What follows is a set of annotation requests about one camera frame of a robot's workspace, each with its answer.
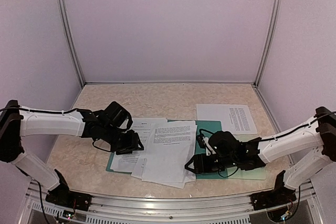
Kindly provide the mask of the printed paper sheet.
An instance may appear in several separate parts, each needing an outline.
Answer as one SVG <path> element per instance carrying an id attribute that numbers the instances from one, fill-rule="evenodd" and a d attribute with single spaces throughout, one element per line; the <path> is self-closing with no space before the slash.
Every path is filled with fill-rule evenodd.
<path id="1" fill-rule="evenodd" d="M 166 118 L 135 118 L 133 119 L 131 129 L 138 133 L 141 143 L 143 146 L 146 146 L 146 141 L 151 131 L 151 125 L 166 122 Z M 123 155 L 115 155 L 112 153 L 106 171 L 126 174 L 132 173 L 141 153 L 143 153 L 143 151 L 133 151 L 132 154 Z"/>

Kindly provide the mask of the printed paper stack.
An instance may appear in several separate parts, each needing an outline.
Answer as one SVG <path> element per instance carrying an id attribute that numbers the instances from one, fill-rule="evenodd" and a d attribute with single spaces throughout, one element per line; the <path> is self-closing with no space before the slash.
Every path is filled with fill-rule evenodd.
<path id="1" fill-rule="evenodd" d="M 196 175 L 184 166 L 195 153 L 196 128 L 195 121 L 152 124 L 131 176 L 180 189 L 195 182 Z"/>

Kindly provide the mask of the dark green folder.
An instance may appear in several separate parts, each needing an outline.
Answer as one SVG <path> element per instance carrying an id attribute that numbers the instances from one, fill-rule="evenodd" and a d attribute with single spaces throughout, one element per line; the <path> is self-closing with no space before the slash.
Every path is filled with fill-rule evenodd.
<path id="1" fill-rule="evenodd" d="M 199 132 L 199 129 L 205 129 L 211 132 L 217 132 L 217 131 L 222 130 L 220 121 L 196 120 L 195 123 L 197 125 L 197 133 Z M 139 153 L 127 154 L 127 155 L 115 155 L 114 153 L 111 153 L 107 166 L 106 166 L 106 171 L 112 172 L 112 173 L 122 173 L 122 174 L 130 175 L 133 170 L 131 170 L 130 172 L 116 171 L 112 168 L 112 163 L 114 160 L 116 160 L 117 164 L 121 163 L 121 164 L 125 164 L 126 166 L 129 166 L 130 168 L 134 168 L 136 162 L 138 161 L 139 155 L 140 155 Z M 233 171 L 229 173 L 227 173 L 227 170 L 224 170 L 223 172 L 221 172 L 221 175 L 224 176 L 224 178 L 219 176 L 218 173 L 207 173 L 207 174 L 196 175 L 196 179 L 225 179 L 226 176 L 229 176 L 234 171 L 235 171 L 235 168 L 233 168 Z"/>

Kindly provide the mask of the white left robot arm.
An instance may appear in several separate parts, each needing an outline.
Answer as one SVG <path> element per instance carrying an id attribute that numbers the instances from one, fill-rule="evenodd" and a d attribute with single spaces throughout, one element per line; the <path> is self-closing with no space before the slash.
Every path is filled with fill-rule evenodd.
<path id="1" fill-rule="evenodd" d="M 138 133 L 131 129 L 131 114 L 113 101 L 104 110 L 71 109 L 47 111 L 20 106 L 10 100 L 1 109 L 1 161 L 11 163 L 46 188 L 60 204 L 73 201 L 73 193 L 62 174 L 47 166 L 22 146 L 22 137 L 31 135 L 69 135 L 103 140 L 109 153 L 131 154 L 144 149 Z"/>

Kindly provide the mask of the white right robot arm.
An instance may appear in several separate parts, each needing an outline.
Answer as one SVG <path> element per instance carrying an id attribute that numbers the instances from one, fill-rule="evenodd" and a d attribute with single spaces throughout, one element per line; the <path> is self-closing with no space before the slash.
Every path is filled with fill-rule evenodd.
<path id="1" fill-rule="evenodd" d="M 217 131 L 204 146 L 213 152 L 195 154 L 184 166 L 187 171 L 206 174 L 231 167 L 249 171 L 309 149 L 297 164 L 277 175 L 268 199 L 273 205 L 279 205 L 288 198 L 290 191 L 295 191 L 305 180 L 335 162 L 335 112 L 321 106 L 313 117 L 296 127 L 247 142 L 237 140 L 229 131 Z"/>

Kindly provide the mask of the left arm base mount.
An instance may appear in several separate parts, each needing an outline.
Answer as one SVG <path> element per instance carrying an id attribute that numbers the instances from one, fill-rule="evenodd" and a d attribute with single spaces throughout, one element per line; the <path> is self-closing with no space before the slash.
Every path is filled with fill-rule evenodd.
<path id="1" fill-rule="evenodd" d="M 88 211 L 92 196 L 70 190 L 63 175 L 56 169 L 54 171 L 59 178 L 59 185 L 55 189 L 48 191 L 46 201 L 73 210 Z"/>

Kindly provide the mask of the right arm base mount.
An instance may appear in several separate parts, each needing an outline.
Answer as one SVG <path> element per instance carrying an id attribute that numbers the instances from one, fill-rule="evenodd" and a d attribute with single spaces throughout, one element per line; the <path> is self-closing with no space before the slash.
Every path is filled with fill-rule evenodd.
<path id="1" fill-rule="evenodd" d="M 280 172 L 275 180 L 272 190 L 261 191 L 250 195 L 250 200 L 254 210 L 261 210 L 280 206 L 297 200 L 296 190 L 285 187 L 283 181 L 285 170 Z"/>

